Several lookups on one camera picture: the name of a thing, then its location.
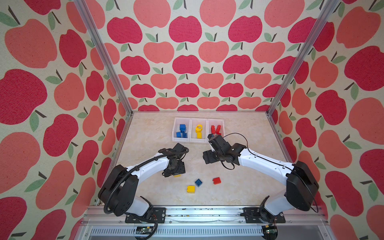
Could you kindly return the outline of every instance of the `apple wallpaper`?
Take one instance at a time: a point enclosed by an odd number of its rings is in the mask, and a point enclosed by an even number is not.
[[[0,1],[0,39],[0,240],[72,240],[126,111],[72,1]]]
[[[293,162],[319,182],[338,240],[384,239],[383,7],[341,1],[323,29],[331,38],[320,34],[309,74],[296,75],[272,115]]]

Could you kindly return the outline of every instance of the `lego brick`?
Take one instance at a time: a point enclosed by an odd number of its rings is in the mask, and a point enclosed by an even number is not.
[[[195,193],[195,186],[188,186],[187,193]]]
[[[214,182],[215,185],[221,183],[221,180],[219,177],[214,178],[212,181]]]
[[[203,182],[200,179],[197,179],[195,184],[196,186],[200,187],[200,185],[203,184]]]

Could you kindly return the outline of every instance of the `toy building block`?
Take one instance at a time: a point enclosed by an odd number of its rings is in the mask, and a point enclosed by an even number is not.
[[[188,186],[187,193],[195,193],[195,186]]]
[[[221,183],[221,180],[220,180],[219,177],[217,177],[217,178],[214,178],[214,179],[213,179],[213,182],[214,182],[214,184],[216,185],[216,184]]]
[[[180,124],[180,132],[185,133],[186,131],[187,131],[187,127],[185,126],[185,124]]]
[[[203,182],[200,179],[197,179],[195,184],[196,186],[200,187],[200,185],[203,184]]]

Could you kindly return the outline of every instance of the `red apple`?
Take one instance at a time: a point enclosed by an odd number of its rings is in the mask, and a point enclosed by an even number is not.
[[[46,99],[47,89],[38,77],[21,69],[8,70],[0,81],[0,122],[24,122]]]
[[[143,33],[135,20],[125,18],[112,18],[107,24],[109,37],[117,43],[139,43]]]
[[[195,74],[200,70],[200,61],[194,55],[181,55],[173,60],[172,68],[178,74]]]
[[[258,16],[250,18],[242,16],[232,22],[228,30],[228,37],[233,42],[256,41],[263,31],[263,24]]]
[[[240,97],[244,92],[243,85],[240,83],[227,83],[220,87],[218,93],[221,97]]]
[[[311,120],[308,118],[300,118],[296,122],[296,133],[300,136],[301,141],[306,147],[313,147],[316,143],[316,128],[312,126]]]
[[[177,43],[197,42],[202,34],[199,20],[194,16],[177,17],[169,24],[169,36]]]
[[[72,29],[60,36],[59,50],[68,66],[75,68],[87,57],[87,49],[81,37]]]
[[[345,101],[339,98],[335,90],[321,93],[316,99],[315,107],[330,125],[340,124],[347,115]]]
[[[233,55],[226,59],[223,64],[223,70],[226,73],[244,74],[251,69],[251,59],[248,55]]]
[[[147,75],[151,70],[148,62],[140,56],[125,57],[123,60],[121,60],[121,69],[129,75]]]
[[[100,73],[92,71],[91,75],[87,77],[85,83],[85,91],[90,100],[97,101],[100,93],[104,90],[104,81]]]
[[[384,86],[384,53],[377,46],[368,46],[355,53],[345,65],[345,76],[356,81],[365,91]]]
[[[131,93],[137,98],[153,98],[156,95],[155,89],[149,84],[135,84],[131,87]]]

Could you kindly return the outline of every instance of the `apple stem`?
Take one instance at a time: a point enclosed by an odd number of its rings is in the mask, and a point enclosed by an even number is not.
[[[15,21],[17,22],[17,24],[20,25],[19,20],[17,19],[17,17],[16,17],[15,14],[13,13],[13,11],[12,11],[12,9],[11,9],[10,6],[8,6],[8,11],[9,11],[9,13],[12,15],[12,17],[15,19]]]
[[[47,116],[45,116],[44,114],[42,114],[41,112],[39,112],[38,110],[35,110],[35,112],[40,115],[40,117],[42,118],[46,118]]]
[[[346,89],[344,89],[344,90],[348,90],[350,87],[352,87],[352,85],[353,85],[354,83],[351,83]]]
[[[337,51],[336,51],[335,54],[333,55],[331,61],[333,61],[333,59],[336,57],[336,55],[337,55]]]
[[[42,174],[41,172],[39,172],[39,177],[44,178],[44,179],[47,179],[47,177],[44,176],[44,174]]]
[[[61,24],[61,22],[59,21],[59,19],[56,17],[55,13],[52,12],[52,14],[53,14],[53,16],[55,17],[56,21],[57,21],[59,24]]]
[[[116,2],[116,0],[115,0],[115,5],[116,5],[116,8],[120,10],[119,5],[118,5],[118,3]]]
[[[63,81],[63,79],[61,78],[59,71],[57,71],[57,69],[56,69],[56,74],[57,74],[57,76],[59,76],[60,80]]]
[[[349,135],[343,140],[343,142],[347,141],[350,137],[351,137],[351,135],[349,134]]]
[[[369,7],[368,11],[371,10],[371,8],[373,7],[373,5],[375,5],[377,0],[374,0],[373,3],[371,4],[371,6]]]

